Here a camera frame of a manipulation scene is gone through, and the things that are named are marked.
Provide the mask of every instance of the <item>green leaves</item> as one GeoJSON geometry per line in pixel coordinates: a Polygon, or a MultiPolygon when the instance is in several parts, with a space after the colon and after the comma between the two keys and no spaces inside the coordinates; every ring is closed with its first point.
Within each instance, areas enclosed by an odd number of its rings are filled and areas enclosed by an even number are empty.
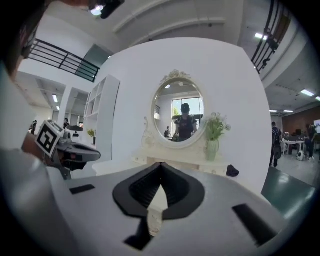
{"type": "Polygon", "coordinates": [[[88,135],[89,135],[90,137],[94,137],[94,136],[95,136],[95,131],[92,130],[92,129],[87,130],[86,132],[88,133],[88,135]]]}

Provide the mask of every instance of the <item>oval mirror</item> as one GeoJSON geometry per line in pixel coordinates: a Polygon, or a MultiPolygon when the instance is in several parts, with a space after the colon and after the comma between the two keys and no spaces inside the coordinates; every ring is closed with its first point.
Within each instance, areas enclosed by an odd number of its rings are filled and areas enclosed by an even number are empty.
{"type": "Polygon", "coordinates": [[[164,84],[157,94],[155,126],[166,140],[183,142],[199,130],[204,111],[204,101],[197,86],[178,79],[164,84]]]}

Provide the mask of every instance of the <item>balcony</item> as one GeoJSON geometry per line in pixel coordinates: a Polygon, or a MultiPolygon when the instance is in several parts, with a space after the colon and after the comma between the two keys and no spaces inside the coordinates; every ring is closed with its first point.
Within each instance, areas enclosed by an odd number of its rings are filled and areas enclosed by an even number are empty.
{"type": "Polygon", "coordinates": [[[259,74],[268,65],[272,55],[275,54],[284,39],[291,19],[290,11],[279,0],[271,0],[264,33],[259,37],[260,42],[251,59],[259,74]]]}
{"type": "Polygon", "coordinates": [[[93,83],[100,69],[83,58],[39,39],[33,42],[29,59],[64,70],[93,83]]]}

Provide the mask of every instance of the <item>green vase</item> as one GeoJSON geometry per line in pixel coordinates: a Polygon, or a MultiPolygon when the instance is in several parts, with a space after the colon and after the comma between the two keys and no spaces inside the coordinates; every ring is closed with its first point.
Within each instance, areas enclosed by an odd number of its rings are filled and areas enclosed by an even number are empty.
{"type": "Polygon", "coordinates": [[[206,159],[208,161],[214,161],[216,159],[217,152],[219,151],[219,140],[210,140],[206,146],[206,159]]]}

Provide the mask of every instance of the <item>white flowers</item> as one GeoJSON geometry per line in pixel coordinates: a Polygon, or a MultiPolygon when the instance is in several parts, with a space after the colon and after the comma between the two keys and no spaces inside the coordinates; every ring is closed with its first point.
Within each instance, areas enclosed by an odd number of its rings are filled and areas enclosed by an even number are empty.
{"type": "Polygon", "coordinates": [[[230,131],[231,126],[226,124],[227,117],[221,116],[219,112],[212,113],[204,121],[206,122],[205,134],[208,141],[216,141],[224,134],[223,131],[230,131]]]}

